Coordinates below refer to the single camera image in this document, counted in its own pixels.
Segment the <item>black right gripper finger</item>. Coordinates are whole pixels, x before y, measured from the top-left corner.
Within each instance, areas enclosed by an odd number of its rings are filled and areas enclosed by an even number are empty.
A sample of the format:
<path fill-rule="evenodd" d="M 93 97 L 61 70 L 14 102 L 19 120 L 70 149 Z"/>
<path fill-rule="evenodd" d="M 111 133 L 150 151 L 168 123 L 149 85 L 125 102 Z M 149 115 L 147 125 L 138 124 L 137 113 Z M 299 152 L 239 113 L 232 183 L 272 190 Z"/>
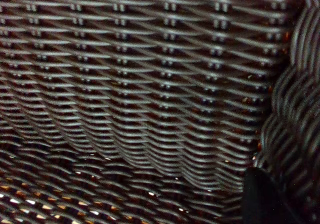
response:
<path fill-rule="evenodd" d="M 275 183 L 263 170 L 251 167 L 244 176 L 243 223 L 297 222 Z"/>

